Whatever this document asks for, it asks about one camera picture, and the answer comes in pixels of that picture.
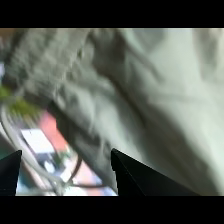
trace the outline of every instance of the gray garment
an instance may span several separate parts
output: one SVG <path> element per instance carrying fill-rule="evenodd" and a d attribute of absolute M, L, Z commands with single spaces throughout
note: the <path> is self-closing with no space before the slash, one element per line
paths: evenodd
<path fill-rule="evenodd" d="M 223 30 L 29 29 L 8 76 L 52 100 L 71 146 L 116 188 L 116 148 L 202 195 L 224 195 Z"/>

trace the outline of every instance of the black triangular object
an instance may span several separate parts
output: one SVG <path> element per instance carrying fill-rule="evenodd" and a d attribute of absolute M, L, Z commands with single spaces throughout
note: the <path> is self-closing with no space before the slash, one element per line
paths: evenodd
<path fill-rule="evenodd" d="M 119 196 L 199 196 L 116 149 L 111 152 L 111 165 Z"/>
<path fill-rule="evenodd" d="M 0 160 L 0 196 L 15 196 L 22 151 Z"/>

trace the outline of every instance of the white rectangular object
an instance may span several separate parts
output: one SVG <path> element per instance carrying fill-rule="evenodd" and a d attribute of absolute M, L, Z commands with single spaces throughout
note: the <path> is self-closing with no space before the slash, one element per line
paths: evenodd
<path fill-rule="evenodd" d="M 53 153 L 54 147 L 40 129 L 21 130 L 24 139 L 35 153 Z"/>

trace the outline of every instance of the red object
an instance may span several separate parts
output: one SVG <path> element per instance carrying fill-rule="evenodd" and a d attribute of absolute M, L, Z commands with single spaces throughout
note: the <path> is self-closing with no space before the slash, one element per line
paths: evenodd
<path fill-rule="evenodd" d="M 66 150 L 67 142 L 58 131 L 56 119 L 53 116 L 45 112 L 39 123 L 39 128 L 46 135 L 56 151 Z"/>

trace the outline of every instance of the gray fabric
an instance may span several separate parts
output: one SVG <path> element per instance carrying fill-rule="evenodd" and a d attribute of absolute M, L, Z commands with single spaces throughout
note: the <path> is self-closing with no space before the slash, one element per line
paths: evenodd
<path fill-rule="evenodd" d="M 109 186 L 117 148 L 224 195 L 223 44 L 220 28 L 29 29 L 6 69 L 55 102 L 62 133 Z"/>

